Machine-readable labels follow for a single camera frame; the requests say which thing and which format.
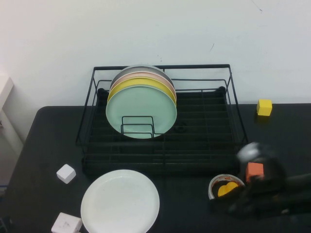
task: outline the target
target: dish rack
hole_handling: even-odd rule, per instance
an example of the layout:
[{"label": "dish rack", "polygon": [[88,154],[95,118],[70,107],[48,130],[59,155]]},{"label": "dish rack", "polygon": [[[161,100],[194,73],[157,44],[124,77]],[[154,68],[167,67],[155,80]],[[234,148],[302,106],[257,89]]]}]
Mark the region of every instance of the dish rack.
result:
[{"label": "dish rack", "polygon": [[150,139],[125,136],[107,121],[111,80],[126,67],[94,67],[76,138],[83,151],[84,173],[98,176],[132,169],[148,174],[237,174],[236,153],[248,140],[230,65],[156,67],[174,83],[177,119],[157,137],[151,124]]}]

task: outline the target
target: orange cube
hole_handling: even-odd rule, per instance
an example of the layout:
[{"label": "orange cube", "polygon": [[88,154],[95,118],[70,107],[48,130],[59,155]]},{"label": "orange cube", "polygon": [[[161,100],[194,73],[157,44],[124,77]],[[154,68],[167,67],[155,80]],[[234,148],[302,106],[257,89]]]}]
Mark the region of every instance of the orange cube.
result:
[{"label": "orange cube", "polygon": [[246,167],[246,182],[251,181],[252,176],[260,176],[264,178],[263,164],[259,163],[248,163]]}]

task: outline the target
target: white wall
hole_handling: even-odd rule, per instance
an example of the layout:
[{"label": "white wall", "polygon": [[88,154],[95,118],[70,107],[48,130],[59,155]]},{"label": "white wall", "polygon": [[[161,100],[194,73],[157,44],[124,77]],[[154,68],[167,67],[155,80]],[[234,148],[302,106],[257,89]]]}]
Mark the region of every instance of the white wall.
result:
[{"label": "white wall", "polygon": [[25,139],[42,106],[84,104],[94,66],[142,63],[230,63],[242,103],[310,102],[310,23],[309,0],[0,0],[4,109]]}]

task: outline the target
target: yellow plate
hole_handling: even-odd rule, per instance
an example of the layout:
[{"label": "yellow plate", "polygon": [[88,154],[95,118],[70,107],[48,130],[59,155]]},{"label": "yellow plate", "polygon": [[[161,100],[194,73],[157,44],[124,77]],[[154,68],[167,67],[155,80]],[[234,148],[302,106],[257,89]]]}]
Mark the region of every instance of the yellow plate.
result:
[{"label": "yellow plate", "polygon": [[144,84],[144,85],[153,86],[153,87],[163,91],[164,93],[166,93],[173,100],[174,104],[176,105],[176,99],[175,99],[175,96],[174,96],[173,92],[166,85],[164,85],[163,83],[161,83],[161,82],[159,82],[157,80],[154,80],[154,79],[150,79],[148,77],[137,77],[137,78],[128,79],[128,80],[125,80],[125,81],[119,83],[118,85],[116,85],[114,88],[112,88],[110,90],[107,102],[117,92],[123,90],[126,87],[129,87],[129,86],[132,86],[132,85],[137,85],[137,84]]}]

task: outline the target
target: mint green plate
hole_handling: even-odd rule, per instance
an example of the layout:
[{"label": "mint green plate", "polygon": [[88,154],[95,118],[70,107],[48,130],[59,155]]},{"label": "mint green plate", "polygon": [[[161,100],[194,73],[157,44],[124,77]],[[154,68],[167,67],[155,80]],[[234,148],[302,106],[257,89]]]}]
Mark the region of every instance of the mint green plate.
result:
[{"label": "mint green plate", "polygon": [[177,109],[173,100],[163,91],[153,86],[134,85],[111,97],[106,116],[110,125],[120,133],[122,117],[127,116],[123,117],[124,135],[144,139],[167,132],[176,121]]}]

